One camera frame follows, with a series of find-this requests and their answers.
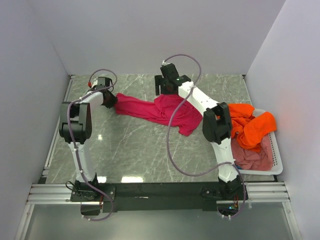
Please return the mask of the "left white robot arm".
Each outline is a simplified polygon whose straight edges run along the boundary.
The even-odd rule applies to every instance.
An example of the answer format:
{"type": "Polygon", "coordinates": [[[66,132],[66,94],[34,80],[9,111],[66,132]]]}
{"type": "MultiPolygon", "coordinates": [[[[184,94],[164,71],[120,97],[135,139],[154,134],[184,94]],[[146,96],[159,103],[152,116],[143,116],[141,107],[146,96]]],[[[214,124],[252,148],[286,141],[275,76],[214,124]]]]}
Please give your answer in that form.
{"type": "Polygon", "coordinates": [[[99,106],[112,108],[118,98],[112,93],[114,83],[108,77],[99,76],[88,85],[89,89],[83,96],[61,104],[58,132],[72,152],[76,169],[74,191],[82,192],[88,201],[94,201],[100,195],[100,188],[89,147],[93,132],[92,112],[99,106]]]}

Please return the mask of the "orange t shirt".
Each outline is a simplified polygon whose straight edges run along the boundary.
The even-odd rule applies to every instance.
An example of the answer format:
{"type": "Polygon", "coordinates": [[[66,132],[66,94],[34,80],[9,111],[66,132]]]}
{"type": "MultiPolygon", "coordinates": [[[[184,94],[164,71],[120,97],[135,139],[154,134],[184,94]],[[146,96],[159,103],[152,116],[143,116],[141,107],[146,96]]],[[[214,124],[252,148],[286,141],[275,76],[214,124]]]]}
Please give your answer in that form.
{"type": "Polygon", "coordinates": [[[264,136],[277,130],[275,117],[265,111],[254,116],[255,108],[247,103],[230,103],[231,138],[245,150],[259,153],[264,136]]]}

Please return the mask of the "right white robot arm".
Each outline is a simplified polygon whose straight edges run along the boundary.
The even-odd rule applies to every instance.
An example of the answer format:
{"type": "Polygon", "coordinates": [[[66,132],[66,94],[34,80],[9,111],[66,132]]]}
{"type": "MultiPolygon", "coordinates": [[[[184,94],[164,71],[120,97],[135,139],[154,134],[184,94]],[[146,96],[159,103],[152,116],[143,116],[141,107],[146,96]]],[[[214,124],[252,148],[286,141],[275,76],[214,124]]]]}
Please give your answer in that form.
{"type": "Polygon", "coordinates": [[[170,130],[168,130],[166,149],[170,162],[178,172],[189,177],[200,177],[217,169],[219,193],[226,200],[232,199],[245,185],[239,169],[235,166],[232,153],[232,121],[228,104],[213,100],[196,86],[196,81],[192,81],[186,75],[179,75],[173,63],[163,62],[160,70],[162,75],[154,77],[155,93],[157,95],[177,95],[183,98],[171,114],[168,128],[171,127],[179,108],[186,102],[190,103],[202,116],[202,133],[214,150],[217,165],[202,173],[182,171],[172,158],[169,147],[170,130]]]}

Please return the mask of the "magenta t shirt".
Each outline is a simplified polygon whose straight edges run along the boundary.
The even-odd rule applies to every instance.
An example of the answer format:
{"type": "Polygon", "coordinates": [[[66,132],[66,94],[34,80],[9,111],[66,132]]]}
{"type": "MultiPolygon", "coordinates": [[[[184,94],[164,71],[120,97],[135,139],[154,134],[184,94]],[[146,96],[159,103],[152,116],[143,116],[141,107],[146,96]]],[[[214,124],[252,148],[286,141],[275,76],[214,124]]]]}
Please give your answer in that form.
{"type": "MultiPolygon", "coordinates": [[[[147,120],[160,125],[169,125],[170,118],[183,101],[183,98],[174,95],[163,95],[156,97],[153,102],[118,93],[115,104],[115,112],[147,120]]],[[[203,117],[201,113],[189,102],[185,102],[176,112],[171,122],[172,127],[178,127],[179,133],[188,137],[199,126],[203,117]]]]}

